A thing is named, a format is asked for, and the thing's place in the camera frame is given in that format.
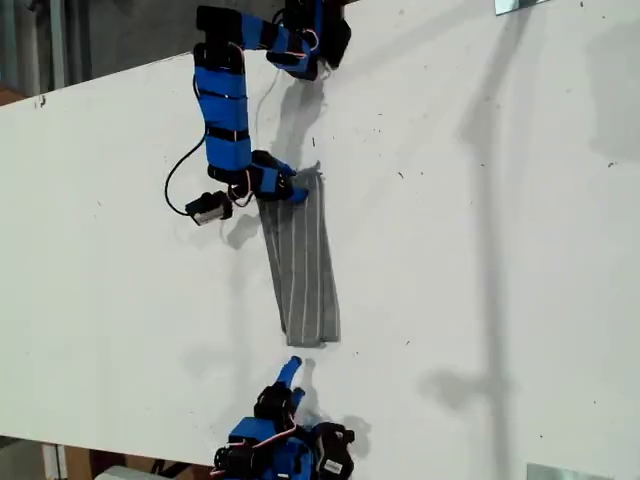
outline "gray cloth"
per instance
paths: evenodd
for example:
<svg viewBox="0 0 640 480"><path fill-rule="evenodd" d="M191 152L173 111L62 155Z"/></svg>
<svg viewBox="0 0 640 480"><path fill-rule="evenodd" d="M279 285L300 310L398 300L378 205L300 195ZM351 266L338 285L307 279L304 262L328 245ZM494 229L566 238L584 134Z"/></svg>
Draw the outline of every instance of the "gray cloth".
<svg viewBox="0 0 640 480"><path fill-rule="evenodd" d="M309 190L300 205L258 201L282 331L287 344L317 347L340 339L340 312L317 168L295 177Z"/></svg>

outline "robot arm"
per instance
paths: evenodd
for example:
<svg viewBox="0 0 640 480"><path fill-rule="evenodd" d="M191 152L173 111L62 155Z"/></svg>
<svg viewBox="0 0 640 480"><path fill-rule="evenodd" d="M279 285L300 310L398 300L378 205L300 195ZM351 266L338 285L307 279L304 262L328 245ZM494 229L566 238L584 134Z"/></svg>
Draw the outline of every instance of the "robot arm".
<svg viewBox="0 0 640 480"><path fill-rule="evenodd" d="M307 429L293 422L304 396L291 390L299 357L287 362L273 385L265 388L254 406L229 434L227 446L214 457L214 478L275 480L347 480L353 461L347 445L355 435L343 425L320 423Z"/></svg>
<svg viewBox="0 0 640 480"><path fill-rule="evenodd" d="M205 193L181 213L167 196L175 167L165 184L171 208L198 225L229 218L232 202L245 196L249 196L246 203L251 195L265 201L300 203L308 195L294 186L296 172L289 165L266 151L251 150L244 51L266 50L267 59L277 68L296 78L314 80L318 61L338 66L351 31L342 17L342 0L286 0L283 24L228 8L198 7L196 26L205 33L205 42L193 51L194 91L205 122L202 141L207 172L228 189L226 198L224 192Z"/></svg>

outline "striped fabric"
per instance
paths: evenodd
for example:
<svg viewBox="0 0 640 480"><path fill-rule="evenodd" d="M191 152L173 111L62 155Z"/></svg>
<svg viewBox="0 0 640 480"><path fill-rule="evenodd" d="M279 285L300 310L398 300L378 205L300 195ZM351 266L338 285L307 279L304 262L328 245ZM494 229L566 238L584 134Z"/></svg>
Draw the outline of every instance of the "striped fabric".
<svg viewBox="0 0 640 480"><path fill-rule="evenodd" d="M318 347L340 339L340 312L317 168L295 177L305 203L258 201L276 301L287 344Z"/></svg>

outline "white surface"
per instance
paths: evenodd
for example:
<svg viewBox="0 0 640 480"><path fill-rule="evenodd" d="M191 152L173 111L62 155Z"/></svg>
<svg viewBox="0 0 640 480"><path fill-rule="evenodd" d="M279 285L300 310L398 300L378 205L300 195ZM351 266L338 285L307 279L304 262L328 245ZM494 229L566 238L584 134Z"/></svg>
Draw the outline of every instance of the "white surface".
<svg viewBox="0 0 640 480"><path fill-rule="evenodd" d="M640 474L636 7L358 2L322 100L248 55L255 147L325 172L343 341L298 353L356 480ZM255 219L164 205L191 75L0 110L0 433L210 463L293 353ZM200 151L172 197L215 188Z"/></svg>
<svg viewBox="0 0 640 480"><path fill-rule="evenodd" d="M131 470L130 468L111 467L106 472L98 475L95 480L160 480L161 478L163 477Z"/></svg>

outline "wire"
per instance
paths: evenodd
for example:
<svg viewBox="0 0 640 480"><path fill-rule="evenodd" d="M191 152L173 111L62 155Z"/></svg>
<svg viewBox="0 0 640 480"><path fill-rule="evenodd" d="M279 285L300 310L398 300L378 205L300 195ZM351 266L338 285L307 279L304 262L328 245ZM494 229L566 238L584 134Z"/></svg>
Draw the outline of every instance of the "wire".
<svg viewBox="0 0 640 480"><path fill-rule="evenodd" d="M298 428L298 426L293 423L293 427L291 427L289 430L285 430L284 432L280 432L276 435L274 435L273 437L267 438L266 440L258 443L257 445L254 445L253 448L260 448L260 447L264 447L265 445L268 445L272 442L275 442L276 440L280 440L281 438L286 438L289 437L291 435L293 435L296 431L296 429Z"/></svg>
<svg viewBox="0 0 640 480"><path fill-rule="evenodd" d="M292 415L289 415L289 420L291 421L291 424L293 425L289 430L285 430L284 432L276 433L272 437L269 437L266 440L263 440L262 442L254 445L251 448L262 448L265 445L268 445L270 443L275 442L276 440L280 440L282 438L290 437L291 435L293 435L296 432L296 430L298 429L298 426L296 425L296 422L293 420L293 416ZM246 444L247 444L247 441L243 440L240 443L228 443L227 446L228 447L241 447L241 446L244 446ZM225 474L225 470L215 470L215 468L212 469L209 472L209 475L211 477L217 477L219 475L224 475L224 474Z"/></svg>
<svg viewBox="0 0 640 480"><path fill-rule="evenodd" d="M198 100L200 100L200 94L198 93L198 88L196 87L196 76L193 76L193 93L196 96L196 98ZM167 175L167 180L164 182L164 199L167 202L167 205L169 205L169 208L171 208L171 210L173 210L174 212L176 212L178 215L182 215L183 217L188 217L189 214L187 212L182 212L180 210L178 210L173 203L171 203L171 200L169 200L169 182L171 181L171 177L173 177L173 174L176 173L176 170L178 169L178 167L180 167L180 165L182 165L182 162L184 162L187 158L189 158L193 152L195 152L196 150L198 150L202 144L204 143L204 140L206 138L206 130L205 132L202 134L202 138L200 139L200 141L196 144L195 147L193 147L191 150L189 150L186 155L184 155L180 160L178 160L176 162L176 164L173 166L173 168L171 169L171 171L169 172L169 175Z"/></svg>
<svg viewBox="0 0 640 480"><path fill-rule="evenodd" d="M273 17L271 18L271 23L275 23L276 25L280 25L280 23L282 22L282 18L278 19L278 17L280 17L284 13L285 10L286 10L286 8L281 8L276 13L274 13Z"/></svg>
<svg viewBox="0 0 640 480"><path fill-rule="evenodd" d="M313 46L313 48L311 49L311 51L313 52L316 48L318 48L318 45L320 45L320 40L318 39L318 34L314 30L311 30L310 28L304 28L304 29L302 29L302 31L305 32L305 33L310 33L311 35L313 35L313 38L316 39L316 43Z"/></svg>
<svg viewBox="0 0 640 480"><path fill-rule="evenodd" d="M233 202L233 204L239 208L244 208L247 205L249 205L249 202L253 198L253 191L251 190L251 175L249 175L249 170L245 170L245 172L247 173L247 195L249 195L249 198L247 198L247 201L244 203L238 203L236 200L240 200L241 198L244 198L244 197L238 197L236 193L233 191L233 187L231 186L229 186L229 189L227 190L227 198L229 198L229 200L231 200L231 202Z"/></svg>

